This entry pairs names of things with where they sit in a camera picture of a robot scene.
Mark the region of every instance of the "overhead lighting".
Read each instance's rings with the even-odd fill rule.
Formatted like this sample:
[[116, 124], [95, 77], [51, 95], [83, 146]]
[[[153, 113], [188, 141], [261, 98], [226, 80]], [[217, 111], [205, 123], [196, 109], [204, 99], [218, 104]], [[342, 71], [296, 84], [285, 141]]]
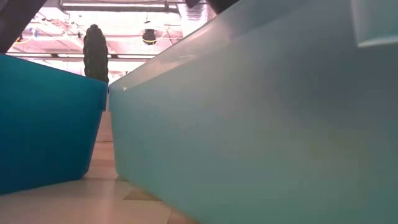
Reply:
[[140, 58], [140, 59], [152, 59], [156, 55], [118, 55], [118, 58]]
[[155, 45], [156, 44], [156, 35], [154, 29], [146, 29], [142, 35], [142, 41], [144, 41], [147, 45]]
[[[163, 4], [126, 4], [126, 3], [63, 3], [62, 6], [75, 6], [75, 7], [90, 7], [90, 6], [96, 6], [96, 7], [164, 7]], [[169, 6], [171, 9], [176, 9], [176, 6]]]
[[83, 54], [58, 54], [59, 57], [83, 58]]
[[26, 54], [26, 53], [7, 53], [7, 55], [13, 57], [51, 57], [51, 54]]

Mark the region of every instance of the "light blue plastic bin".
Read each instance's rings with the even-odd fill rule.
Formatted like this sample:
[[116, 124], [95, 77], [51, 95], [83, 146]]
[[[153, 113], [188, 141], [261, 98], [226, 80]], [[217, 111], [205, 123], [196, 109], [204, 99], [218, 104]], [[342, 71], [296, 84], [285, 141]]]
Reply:
[[81, 178], [107, 84], [0, 55], [0, 194]]
[[356, 3], [241, 0], [113, 83], [118, 174], [203, 224], [398, 223], [398, 45]]

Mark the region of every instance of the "blue plastic bin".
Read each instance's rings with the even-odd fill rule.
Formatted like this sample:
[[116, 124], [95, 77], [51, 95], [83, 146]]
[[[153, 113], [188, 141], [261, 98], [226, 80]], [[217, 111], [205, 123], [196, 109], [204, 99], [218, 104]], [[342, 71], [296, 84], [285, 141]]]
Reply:
[[396, 2], [241, 0], [110, 86], [118, 174], [202, 224], [398, 223]]
[[107, 84], [0, 55], [0, 194], [81, 178]]

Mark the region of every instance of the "ceiling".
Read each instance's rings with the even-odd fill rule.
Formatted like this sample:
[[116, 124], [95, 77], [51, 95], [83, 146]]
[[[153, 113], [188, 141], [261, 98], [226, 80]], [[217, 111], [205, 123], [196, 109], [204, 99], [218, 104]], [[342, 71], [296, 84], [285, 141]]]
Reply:
[[[206, 4], [198, 5], [194, 17], [188, 17], [187, 8], [181, 2], [169, 0], [168, 7], [173, 12], [151, 12], [155, 8], [162, 9], [164, 1], [65, 0], [60, 7], [59, 0], [50, 0], [8, 54], [84, 75], [83, 37], [90, 25], [97, 24], [107, 41], [111, 83], [215, 17]], [[73, 6], [78, 11], [64, 11], [60, 9], [62, 6]], [[145, 29], [155, 29], [155, 45], [142, 41]]]

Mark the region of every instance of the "dark object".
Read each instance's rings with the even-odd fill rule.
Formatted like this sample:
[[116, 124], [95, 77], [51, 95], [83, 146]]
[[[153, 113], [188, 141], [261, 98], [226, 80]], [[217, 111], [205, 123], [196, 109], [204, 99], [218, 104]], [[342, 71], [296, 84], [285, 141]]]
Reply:
[[156, 44], [156, 35], [154, 29], [146, 29], [144, 34], [142, 35], [142, 41], [144, 41], [147, 45]]
[[[199, 3], [200, 0], [185, 0], [185, 3], [189, 8], [194, 7]], [[227, 8], [237, 3], [239, 0], [206, 0], [210, 7], [217, 13], [220, 14]]]
[[93, 24], [87, 29], [84, 37], [83, 53], [85, 63], [85, 74], [88, 78], [95, 78], [109, 83], [108, 78], [108, 47], [105, 36], [100, 28]]
[[185, 3], [187, 4], [188, 7], [193, 7], [196, 4], [198, 4], [200, 0], [185, 0]]
[[2, 2], [0, 10], [0, 53], [6, 53], [46, 0]]
[[238, 1], [239, 0], [207, 0], [207, 3], [217, 14], [220, 14]]

